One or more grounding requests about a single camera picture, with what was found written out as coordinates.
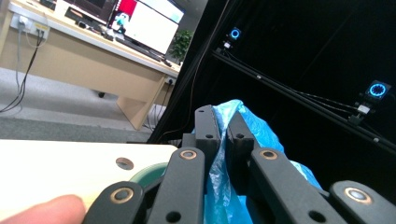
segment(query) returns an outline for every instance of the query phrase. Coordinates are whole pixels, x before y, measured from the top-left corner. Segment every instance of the floor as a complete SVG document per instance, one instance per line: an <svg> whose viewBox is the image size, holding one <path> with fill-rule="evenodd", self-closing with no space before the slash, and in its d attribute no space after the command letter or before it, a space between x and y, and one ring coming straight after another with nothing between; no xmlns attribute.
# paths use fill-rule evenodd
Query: floor
<svg viewBox="0 0 396 224"><path fill-rule="evenodd" d="M18 95L24 74L0 68L0 110ZM0 118L30 119L57 123L136 131L117 106L117 96L105 94L98 97L98 91L81 88L43 77L29 75L26 78L25 94L20 105ZM150 133L161 117L164 107L151 108L144 127L139 132Z"/></svg>

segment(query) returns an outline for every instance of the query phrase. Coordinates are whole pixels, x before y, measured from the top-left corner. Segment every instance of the potted plant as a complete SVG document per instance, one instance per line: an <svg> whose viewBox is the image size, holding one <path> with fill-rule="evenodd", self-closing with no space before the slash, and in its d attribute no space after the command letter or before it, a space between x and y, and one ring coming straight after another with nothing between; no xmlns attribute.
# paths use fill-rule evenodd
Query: potted plant
<svg viewBox="0 0 396 224"><path fill-rule="evenodd" d="M183 62L189 48L191 39L192 31L178 30L175 33L174 39L172 41L172 47L169 50L169 53L177 60L178 64L180 64L180 62Z"/></svg>

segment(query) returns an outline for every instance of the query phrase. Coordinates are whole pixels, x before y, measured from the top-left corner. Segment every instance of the table surface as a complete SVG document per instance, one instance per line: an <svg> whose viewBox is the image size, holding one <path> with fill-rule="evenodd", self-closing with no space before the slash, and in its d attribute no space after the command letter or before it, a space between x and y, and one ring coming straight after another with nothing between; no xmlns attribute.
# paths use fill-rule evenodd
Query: table surface
<svg viewBox="0 0 396 224"><path fill-rule="evenodd" d="M8 5L8 10L48 25L52 29L59 30L101 49L105 49L134 62L141 63L159 72L163 72L168 76L177 77L180 71L180 66L175 63L172 63L172 67L168 67L164 63L159 63L136 50L122 45L116 40L109 41L104 39L101 35L81 29L75 25L73 20L54 13L53 10L40 5L36 0L11 0Z"/></svg>
<svg viewBox="0 0 396 224"><path fill-rule="evenodd" d="M0 220L57 196L76 194L88 209L111 184L169 162L170 145L0 140ZM129 159L132 170L116 160Z"/></svg>

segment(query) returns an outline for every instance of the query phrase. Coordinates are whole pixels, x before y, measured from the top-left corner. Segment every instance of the plastic bag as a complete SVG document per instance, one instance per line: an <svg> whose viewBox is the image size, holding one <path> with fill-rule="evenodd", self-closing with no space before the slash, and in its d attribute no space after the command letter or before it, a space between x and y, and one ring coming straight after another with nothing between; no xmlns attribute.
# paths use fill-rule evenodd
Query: plastic bag
<svg viewBox="0 0 396 224"><path fill-rule="evenodd" d="M256 137L261 147L271 147L284 152L277 136L268 124L255 116L240 100L231 100L221 105L213 106L219 125L221 144L219 153L213 161L206 184L205 223L252 223L245 206L245 197L238 197L231 185L225 164L225 135L233 114L241 113L250 131ZM320 189L318 181L312 172L298 162L291 161L297 170L312 185Z"/></svg>

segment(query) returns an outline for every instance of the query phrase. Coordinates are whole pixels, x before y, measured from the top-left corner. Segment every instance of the power strip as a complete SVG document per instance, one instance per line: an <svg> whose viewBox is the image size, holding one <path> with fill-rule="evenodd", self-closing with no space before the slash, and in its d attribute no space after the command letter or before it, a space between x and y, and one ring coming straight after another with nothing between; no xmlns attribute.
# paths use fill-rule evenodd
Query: power strip
<svg viewBox="0 0 396 224"><path fill-rule="evenodd" d="M48 39L50 33L50 27L48 25L42 24L38 21L33 21L27 17L14 13L10 26L18 30L20 23L24 23L24 32L32 35L38 35L38 32L41 31L44 32L43 38Z"/></svg>

